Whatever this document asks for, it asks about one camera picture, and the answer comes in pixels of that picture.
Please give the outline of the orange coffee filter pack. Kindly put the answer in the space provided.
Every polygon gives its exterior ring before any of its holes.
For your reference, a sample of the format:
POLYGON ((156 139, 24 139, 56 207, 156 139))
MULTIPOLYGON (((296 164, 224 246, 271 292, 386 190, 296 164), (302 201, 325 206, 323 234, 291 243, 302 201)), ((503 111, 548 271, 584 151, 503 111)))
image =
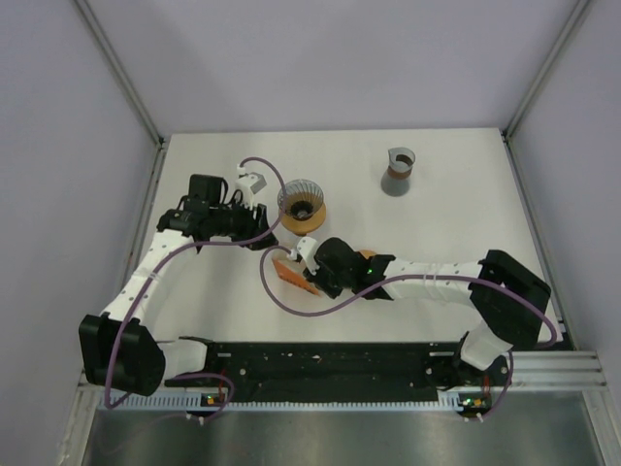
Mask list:
POLYGON ((278 277, 282 281, 303 289, 314 296, 320 295, 320 291, 314 284, 309 283, 305 279, 303 275, 305 267, 302 263, 291 261, 285 256, 273 258, 272 263, 278 277))

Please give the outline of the smoked glass dripper cone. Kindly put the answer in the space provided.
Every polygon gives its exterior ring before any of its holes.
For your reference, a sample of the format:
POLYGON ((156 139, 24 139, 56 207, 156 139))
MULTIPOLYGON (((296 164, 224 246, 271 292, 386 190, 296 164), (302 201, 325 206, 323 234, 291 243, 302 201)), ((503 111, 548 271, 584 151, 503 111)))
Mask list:
POLYGON ((295 220, 310 219, 323 205, 323 190, 310 180, 298 179, 286 183, 278 193, 280 210, 295 220))

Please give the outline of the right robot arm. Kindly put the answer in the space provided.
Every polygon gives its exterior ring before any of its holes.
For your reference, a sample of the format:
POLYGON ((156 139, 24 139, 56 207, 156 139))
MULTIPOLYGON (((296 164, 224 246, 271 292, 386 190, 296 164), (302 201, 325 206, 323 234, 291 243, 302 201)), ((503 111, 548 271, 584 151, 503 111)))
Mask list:
POLYGON ((550 287, 503 250, 475 262, 419 263, 393 254, 366 255, 344 240, 298 241, 293 252, 304 279, 332 299, 348 290, 365 300, 431 300, 475 310, 452 363, 455 377, 473 384, 510 350, 532 350, 546 326, 550 287))

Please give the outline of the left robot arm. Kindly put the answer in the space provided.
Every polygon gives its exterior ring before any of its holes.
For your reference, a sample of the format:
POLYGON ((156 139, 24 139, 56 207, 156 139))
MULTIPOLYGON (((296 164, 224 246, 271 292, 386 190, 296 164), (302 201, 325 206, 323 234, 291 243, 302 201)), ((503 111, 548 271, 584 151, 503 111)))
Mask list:
POLYGON ((218 359, 198 338, 159 343, 151 331, 180 274, 210 242, 250 250, 276 244, 267 208, 255 197, 266 186, 256 172, 241 170, 233 184, 194 174, 178 206, 158 220, 141 263, 116 298, 79 326, 86 379, 132 394, 150 396, 159 385, 187 373, 196 383, 213 383, 218 359))

